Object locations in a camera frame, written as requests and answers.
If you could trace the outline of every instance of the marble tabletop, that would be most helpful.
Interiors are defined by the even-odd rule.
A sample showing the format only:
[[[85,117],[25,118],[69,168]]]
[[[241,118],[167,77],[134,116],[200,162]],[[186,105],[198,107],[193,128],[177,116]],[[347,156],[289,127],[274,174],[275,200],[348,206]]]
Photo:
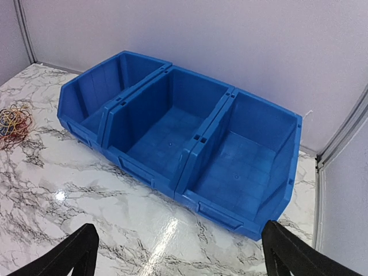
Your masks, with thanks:
[[[235,235],[133,179],[77,142],[56,117],[60,87],[76,75],[39,64],[0,87],[0,108],[27,104],[36,126],[0,151],[0,276],[84,223],[100,237],[96,275],[266,275],[262,242]],[[280,223],[308,244],[315,160],[300,152]]]

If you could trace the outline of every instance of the white marble table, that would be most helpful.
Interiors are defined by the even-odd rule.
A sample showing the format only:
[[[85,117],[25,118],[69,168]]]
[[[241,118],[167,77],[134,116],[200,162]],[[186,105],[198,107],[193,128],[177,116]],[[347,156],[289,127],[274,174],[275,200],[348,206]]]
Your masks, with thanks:
[[[36,128],[0,151],[0,275],[31,262],[84,223],[100,236],[96,275],[265,275],[261,241],[181,207],[78,143],[56,118],[75,77],[33,64],[0,87],[0,107],[32,107]],[[315,160],[300,153],[280,222],[311,244]]]

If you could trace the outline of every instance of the blue container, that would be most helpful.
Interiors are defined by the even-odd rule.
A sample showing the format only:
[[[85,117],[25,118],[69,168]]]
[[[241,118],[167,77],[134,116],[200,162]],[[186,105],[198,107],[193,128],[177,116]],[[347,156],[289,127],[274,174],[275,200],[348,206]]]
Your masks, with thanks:
[[[80,141],[101,151],[109,111],[171,63],[121,52],[66,83],[57,117]]]
[[[172,66],[114,108],[106,124],[105,156],[173,198],[186,159],[233,87]]]
[[[254,240],[290,202],[302,118],[235,90],[190,153],[175,200]]]

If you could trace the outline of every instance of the pile of rubber bands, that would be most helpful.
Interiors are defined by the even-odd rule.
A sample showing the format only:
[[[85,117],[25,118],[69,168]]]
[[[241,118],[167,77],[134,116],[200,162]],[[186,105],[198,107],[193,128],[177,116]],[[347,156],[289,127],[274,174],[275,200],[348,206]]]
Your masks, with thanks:
[[[11,105],[0,110],[0,150],[22,142],[32,128],[33,118],[27,106]]]

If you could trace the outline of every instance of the storage bin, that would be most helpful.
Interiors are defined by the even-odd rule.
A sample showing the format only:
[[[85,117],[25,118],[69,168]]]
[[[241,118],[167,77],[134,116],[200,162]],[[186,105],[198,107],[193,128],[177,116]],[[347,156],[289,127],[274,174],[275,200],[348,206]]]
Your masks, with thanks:
[[[259,240],[288,205],[302,118],[236,89],[191,151],[175,200],[236,233]]]
[[[112,109],[105,156],[173,198],[186,159],[233,87],[172,66]]]
[[[124,51],[66,83],[60,93],[57,116],[80,141],[101,151],[110,109],[171,63]]]

